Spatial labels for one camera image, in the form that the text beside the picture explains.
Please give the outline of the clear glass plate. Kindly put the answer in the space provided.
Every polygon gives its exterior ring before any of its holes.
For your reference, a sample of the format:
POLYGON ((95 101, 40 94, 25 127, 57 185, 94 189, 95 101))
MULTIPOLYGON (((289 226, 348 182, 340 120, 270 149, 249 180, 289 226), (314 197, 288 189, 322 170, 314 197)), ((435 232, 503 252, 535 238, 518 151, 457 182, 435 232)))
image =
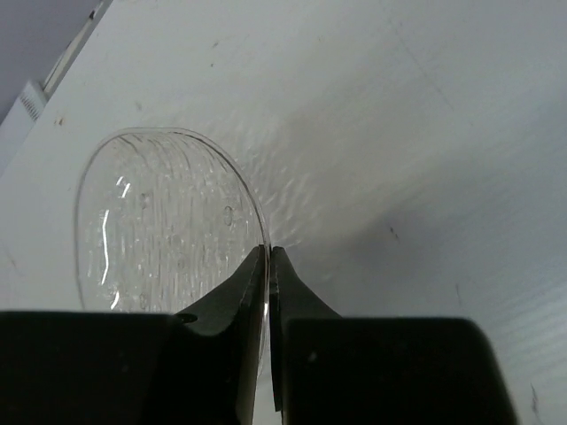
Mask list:
POLYGON ((269 262, 258 198, 234 159, 182 128, 126 128, 83 168, 74 201, 74 272, 90 312, 177 313, 269 262))

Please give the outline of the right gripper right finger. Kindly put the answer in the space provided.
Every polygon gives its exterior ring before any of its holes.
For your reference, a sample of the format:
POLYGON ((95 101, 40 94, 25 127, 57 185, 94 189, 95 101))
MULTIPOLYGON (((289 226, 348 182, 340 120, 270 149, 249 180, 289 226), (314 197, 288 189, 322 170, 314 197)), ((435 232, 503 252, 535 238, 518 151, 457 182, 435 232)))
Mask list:
POLYGON ((285 424, 514 424, 493 348, 464 318, 343 317, 269 261, 274 405, 285 424))

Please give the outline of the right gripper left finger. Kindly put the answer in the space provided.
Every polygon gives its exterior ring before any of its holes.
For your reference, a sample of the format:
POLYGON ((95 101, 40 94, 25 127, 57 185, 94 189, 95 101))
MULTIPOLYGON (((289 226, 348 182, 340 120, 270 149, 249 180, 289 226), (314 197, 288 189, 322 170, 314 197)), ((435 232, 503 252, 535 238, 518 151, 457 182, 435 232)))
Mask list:
POLYGON ((179 313, 4 312, 4 424, 249 424, 266 250, 179 313))

